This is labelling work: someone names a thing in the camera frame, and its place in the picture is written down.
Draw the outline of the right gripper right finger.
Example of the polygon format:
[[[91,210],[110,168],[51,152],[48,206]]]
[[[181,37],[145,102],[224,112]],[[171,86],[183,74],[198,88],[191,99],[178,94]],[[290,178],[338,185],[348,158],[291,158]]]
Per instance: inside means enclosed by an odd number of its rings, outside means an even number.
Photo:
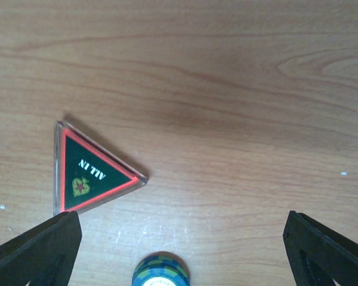
[[[358,244],[291,210],[283,241],[297,285],[358,285]]]

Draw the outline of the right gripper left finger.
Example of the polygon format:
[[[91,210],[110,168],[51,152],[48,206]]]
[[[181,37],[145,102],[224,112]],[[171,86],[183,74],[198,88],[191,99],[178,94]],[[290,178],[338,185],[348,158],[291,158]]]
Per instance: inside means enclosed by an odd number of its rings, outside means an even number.
[[[67,285],[82,239],[76,211],[0,245],[0,285]]]

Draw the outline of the triangular all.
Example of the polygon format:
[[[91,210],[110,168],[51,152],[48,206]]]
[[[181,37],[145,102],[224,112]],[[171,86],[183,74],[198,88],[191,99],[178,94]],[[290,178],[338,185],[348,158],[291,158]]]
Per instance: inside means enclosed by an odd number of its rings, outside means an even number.
[[[55,123],[53,215],[83,213],[147,182],[141,172],[74,125]]]

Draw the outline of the blue green chip stack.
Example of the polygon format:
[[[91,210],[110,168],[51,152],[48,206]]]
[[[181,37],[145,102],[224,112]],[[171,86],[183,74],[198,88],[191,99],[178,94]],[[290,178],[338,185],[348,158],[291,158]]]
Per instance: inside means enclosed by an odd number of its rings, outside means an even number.
[[[170,252],[155,252],[136,266],[131,285],[190,286],[190,271],[184,260]]]

